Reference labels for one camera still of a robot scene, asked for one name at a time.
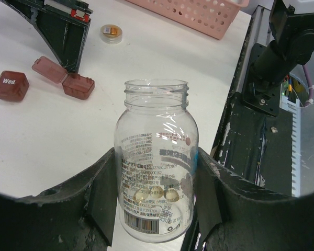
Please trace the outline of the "clear pill bottle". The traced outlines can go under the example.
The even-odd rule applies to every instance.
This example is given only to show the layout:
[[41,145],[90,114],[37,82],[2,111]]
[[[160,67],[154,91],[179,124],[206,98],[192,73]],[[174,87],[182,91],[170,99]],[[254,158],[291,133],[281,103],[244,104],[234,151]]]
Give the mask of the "clear pill bottle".
[[114,134],[119,218],[143,242],[176,239],[193,219],[199,135],[188,89],[174,79],[125,83]]

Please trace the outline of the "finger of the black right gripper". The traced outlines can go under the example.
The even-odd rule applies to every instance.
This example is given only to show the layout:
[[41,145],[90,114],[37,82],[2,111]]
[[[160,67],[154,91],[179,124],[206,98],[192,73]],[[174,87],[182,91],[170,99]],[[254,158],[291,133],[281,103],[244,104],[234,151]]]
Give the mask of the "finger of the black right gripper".
[[59,64],[77,73],[93,11],[79,0],[6,0],[40,34]]

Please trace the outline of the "gold bottle cap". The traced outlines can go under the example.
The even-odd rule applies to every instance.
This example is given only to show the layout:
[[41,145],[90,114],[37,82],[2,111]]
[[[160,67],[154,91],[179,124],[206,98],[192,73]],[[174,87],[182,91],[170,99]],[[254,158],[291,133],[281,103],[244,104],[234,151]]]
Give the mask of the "gold bottle cap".
[[100,38],[107,44],[118,44],[122,41],[122,29],[116,25],[103,25],[100,28]]

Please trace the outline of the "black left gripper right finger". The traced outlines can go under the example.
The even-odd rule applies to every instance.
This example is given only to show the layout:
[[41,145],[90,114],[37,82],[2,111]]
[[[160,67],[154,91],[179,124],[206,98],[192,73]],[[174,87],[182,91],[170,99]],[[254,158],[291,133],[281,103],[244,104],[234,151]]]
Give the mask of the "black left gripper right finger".
[[208,250],[314,250],[314,193],[259,187],[198,151],[196,207]]

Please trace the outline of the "red Wed pill box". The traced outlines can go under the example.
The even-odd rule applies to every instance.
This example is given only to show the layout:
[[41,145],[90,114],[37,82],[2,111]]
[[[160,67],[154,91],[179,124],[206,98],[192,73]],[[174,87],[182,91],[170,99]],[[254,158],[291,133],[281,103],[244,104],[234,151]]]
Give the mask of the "red Wed pill box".
[[21,102],[29,88],[24,73],[3,71],[0,75],[0,99],[10,102]]

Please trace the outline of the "red Sat pill box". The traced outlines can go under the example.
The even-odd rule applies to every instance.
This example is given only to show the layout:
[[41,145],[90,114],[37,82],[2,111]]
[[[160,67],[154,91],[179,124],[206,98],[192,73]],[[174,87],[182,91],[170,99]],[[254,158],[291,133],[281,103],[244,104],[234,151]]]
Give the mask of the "red Sat pill box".
[[69,73],[65,68],[45,56],[38,58],[32,69],[50,81],[61,84],[66,95],[80,100],[86,100],[95,88],[93,79]]

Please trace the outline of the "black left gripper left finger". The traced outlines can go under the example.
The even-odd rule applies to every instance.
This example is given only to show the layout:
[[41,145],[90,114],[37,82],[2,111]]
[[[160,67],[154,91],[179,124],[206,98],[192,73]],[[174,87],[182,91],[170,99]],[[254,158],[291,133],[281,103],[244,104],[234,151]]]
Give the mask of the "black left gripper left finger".
[[0,193],[0,250],[106,250],[117,206],[115,151],[37,196]]

